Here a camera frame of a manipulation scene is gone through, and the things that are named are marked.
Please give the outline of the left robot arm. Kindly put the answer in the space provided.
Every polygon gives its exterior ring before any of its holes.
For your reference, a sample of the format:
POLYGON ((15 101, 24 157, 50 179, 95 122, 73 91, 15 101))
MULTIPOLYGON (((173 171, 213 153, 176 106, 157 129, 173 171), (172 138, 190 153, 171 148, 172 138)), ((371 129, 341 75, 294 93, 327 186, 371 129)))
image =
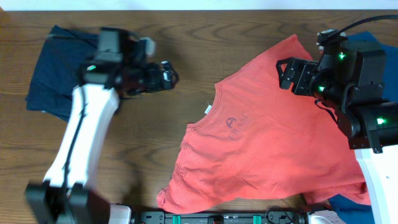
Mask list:
POLYGON ((124 96, 171 90, 178 73, 154 63, 156 44, 124 29, 103 27, 95 51, 78 67, 70 119, 58 154, 25 199, 39 223, 138 223, 127 205, 95 191, 98 161, 109 124, 124 96))

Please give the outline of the coral red t-shirt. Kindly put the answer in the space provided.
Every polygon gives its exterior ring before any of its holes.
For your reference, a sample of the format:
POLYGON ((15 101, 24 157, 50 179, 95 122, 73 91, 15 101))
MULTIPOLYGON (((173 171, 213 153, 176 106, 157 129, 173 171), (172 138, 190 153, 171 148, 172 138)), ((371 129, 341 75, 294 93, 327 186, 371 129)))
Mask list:
POLYGON ((313 98, 279 88, 276 63, 309 59, 296 35, 215 85, 209 112, 188 124, 160 208, 195 213, 236 198, 308 203, 342 195, 369 205, 363 173, 346 137, 313 98))

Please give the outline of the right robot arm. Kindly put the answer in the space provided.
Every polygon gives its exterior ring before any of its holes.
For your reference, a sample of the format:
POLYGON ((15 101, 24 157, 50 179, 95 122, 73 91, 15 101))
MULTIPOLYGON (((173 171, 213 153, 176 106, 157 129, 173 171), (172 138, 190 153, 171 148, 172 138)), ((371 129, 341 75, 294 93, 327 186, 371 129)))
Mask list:
POLYGON ((397 102, 383 97, 386 53, 377 42, 345 33, 318 34, 319 61, 278 60, 281 89, 321 103, 364 175, 376 223, 397 223, 397 102))

